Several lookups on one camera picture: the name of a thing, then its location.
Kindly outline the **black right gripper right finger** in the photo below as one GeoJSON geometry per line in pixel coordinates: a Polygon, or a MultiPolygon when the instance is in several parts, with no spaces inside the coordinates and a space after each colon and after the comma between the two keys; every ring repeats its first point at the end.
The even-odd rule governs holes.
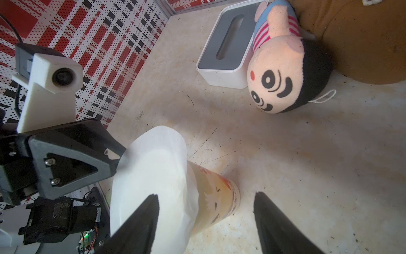
{"type": "Polygon", "coordinates": [[[263,192],[257,192],[253,208],[264,254],[322,254],[263,192]]]}

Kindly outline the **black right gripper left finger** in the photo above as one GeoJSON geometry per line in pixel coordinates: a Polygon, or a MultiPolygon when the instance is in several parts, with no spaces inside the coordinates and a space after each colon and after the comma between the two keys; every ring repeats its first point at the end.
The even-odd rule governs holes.
{"type": "Polygon", "coordinates": [[[97,254],[150,254],[159,217],[158,195],[149,195],[97,254]]]}

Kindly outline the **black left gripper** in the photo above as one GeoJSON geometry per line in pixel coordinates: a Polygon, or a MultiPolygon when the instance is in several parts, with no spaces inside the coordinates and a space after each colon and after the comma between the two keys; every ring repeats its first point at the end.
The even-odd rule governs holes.
{"type": "Polygon", "coordinates": [[[1,123],[1,195],[10,205],[39,192],[55,200],[115,175],[126,151],[96,119],[36,133],[18,133],[16,123],[1,123]]]}

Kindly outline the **paper milk tea cup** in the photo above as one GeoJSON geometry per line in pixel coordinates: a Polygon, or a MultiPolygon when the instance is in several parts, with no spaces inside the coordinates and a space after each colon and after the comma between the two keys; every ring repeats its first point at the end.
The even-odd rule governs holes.
{"type": "Polygon", "coordinates": [[[240,206],[241,196],[233,181],[192,162],[188,165],[199,194],[199,211],[191,233],[196,235],[233,214],[240,206]]]}

